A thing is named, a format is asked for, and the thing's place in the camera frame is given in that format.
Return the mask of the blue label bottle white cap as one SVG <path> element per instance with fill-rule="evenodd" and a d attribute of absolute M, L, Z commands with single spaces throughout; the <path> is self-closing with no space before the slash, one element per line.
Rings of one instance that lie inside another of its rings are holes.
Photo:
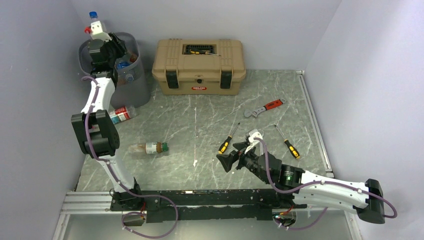
<path fill-rule="evenodd" d="M 116 69 L 117 69 L 117 70 L 122 70 L 122 69 L 124 69 L 124 68 L 129 67 L 130 65 L 131 65 L 131 63 L 130 63 L 130 62 L 128 62 L 128 61 L 126 61 L 126 60 L 123 60 L 123 59 L 120 59 L 120 60 L 118 60 L 118 61 L 117 61 L 117 63 L 116 63 Z"/>

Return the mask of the brown tea bottle green cap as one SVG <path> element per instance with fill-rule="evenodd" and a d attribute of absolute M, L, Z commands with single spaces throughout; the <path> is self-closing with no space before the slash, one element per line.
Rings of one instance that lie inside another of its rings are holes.
<path fill-rule="evenodd" d="M 167 142 L 146 142 L 135 143 L 128 147 L 128 151 L 132 154 L 161 154 L 169 151 Z"/>

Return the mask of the clear bottle red cap front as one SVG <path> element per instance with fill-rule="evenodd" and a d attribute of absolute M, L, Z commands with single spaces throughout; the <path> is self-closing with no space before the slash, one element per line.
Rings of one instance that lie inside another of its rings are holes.
<path fill-rule="evenodd" d="M 127 53 L 126 53 L 126 58 L 127 58 L 127 61 L 129 62 L 129 64 L 133 64 L 138 59 L 138 55 L 135 54 L 134 52 L 128 50 Z"/>

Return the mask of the Pepsi bottle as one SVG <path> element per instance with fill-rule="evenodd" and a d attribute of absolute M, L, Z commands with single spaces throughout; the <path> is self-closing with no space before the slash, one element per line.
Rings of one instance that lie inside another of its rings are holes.
<path fill-rule="evenodd" d="M 90 22 L 95 23 L 99 21 L 99 17 L 96 11 L 90 11 L 89 12 Z"/>

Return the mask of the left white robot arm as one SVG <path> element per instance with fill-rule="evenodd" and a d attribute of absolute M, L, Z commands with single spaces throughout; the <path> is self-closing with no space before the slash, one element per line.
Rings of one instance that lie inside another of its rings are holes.
<path fill-rule="evenodd" d="M 91 72 L 81 79 L 89 81 L 91 89 L 84 108 L 72 115 L 71 125 L 81 151 L 100 163 L 113 184 L 110 209 L 137 210 L 143 205 L 144 196 L 123 160 L 116 157 L 120 138 L 108 112 L 118 83 L 115 63 L 127 53 L 127 48 L 116 34 L 105 33 L 92 37 L 87 49 Z"/>

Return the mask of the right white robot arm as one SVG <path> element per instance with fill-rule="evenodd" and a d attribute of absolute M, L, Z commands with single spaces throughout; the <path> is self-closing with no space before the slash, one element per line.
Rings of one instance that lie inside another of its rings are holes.
<path fill-rule="evenodd" d="M 360 220 L 372 224 L 384 224 L 383 190 L 380 182 L 368 179 L 365 182 L 348 182 L 321 176 L 299 167 L 282 163 L 268 151 L 255 154 L 255 147 L 246 142 L 237 144 L 239 150 L 216 157 L 224 170 L 229 172 L 233 164 L 236 169 L 246 168 L 275 191 L 276 203 L 287 208 L 290 205 L 317 205 L 338 208 L 357 214 Z"/>

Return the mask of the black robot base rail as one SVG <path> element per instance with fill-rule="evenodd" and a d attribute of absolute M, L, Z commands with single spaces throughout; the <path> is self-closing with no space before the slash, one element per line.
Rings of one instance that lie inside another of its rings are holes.
<path fill-rule="evenodd" d="M 270 188 L 143 191 L 138 198 L 112 193 L 112 212 L 146 212 L 148 223 L 189 220 L 256 219 L 267 221 L 277 210 L 294 206 L 293 196 Z"/>

